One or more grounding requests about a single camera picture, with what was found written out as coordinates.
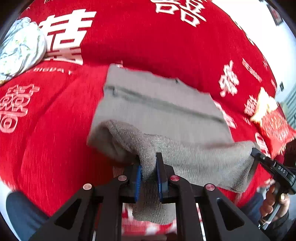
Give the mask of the light floral crumpled cloth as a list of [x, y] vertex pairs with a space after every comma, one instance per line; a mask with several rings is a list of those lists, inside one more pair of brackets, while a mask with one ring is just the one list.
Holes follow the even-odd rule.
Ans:
[[38, 64], [46, 51], [37, 23], [28, 17], [16, 20], [1, 43], [1, 85]]

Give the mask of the red embroidered satin pillow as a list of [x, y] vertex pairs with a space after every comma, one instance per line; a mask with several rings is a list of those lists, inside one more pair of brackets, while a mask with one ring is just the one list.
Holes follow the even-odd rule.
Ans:
[[287, 143], [295, 138], [295, 130], [288, 124], [280, 106], [266, 113], [257, 126], [273, 159], [282, 154]]

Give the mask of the red folded quilt roll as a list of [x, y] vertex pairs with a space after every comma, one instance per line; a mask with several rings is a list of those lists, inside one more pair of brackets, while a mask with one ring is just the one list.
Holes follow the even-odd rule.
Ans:
[[45, 33], [47, 60], [121, 63], [227, 101], [275, 96], [264, 55], [211, 1], [34, 1], [22, 16]]

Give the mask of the grey knit sweater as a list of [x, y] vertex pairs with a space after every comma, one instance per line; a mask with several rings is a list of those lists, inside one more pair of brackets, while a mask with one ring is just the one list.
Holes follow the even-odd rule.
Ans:
[[249, 186], [257, 163], [254, 141], [234, 142], [210, 95], [176, 79], [111, 65], [88, 144], [121, 164], [140, 163], [142, 184], [133, 217], [165, 225], [175, 208], [161, 204], [156, 154], [190, 183], [236, 193]]

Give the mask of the red wedding quilt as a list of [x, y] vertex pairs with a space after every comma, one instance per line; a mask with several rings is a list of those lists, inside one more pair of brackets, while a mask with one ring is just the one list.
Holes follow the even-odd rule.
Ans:
[[[1, 87], [1, 179], [48, 216], [83, 184], [121, 172], [87, 142], [109, 67], [43, 62]], [[247, 114], [214, 103], [234, 142], [254, 141], [270, 155]]]

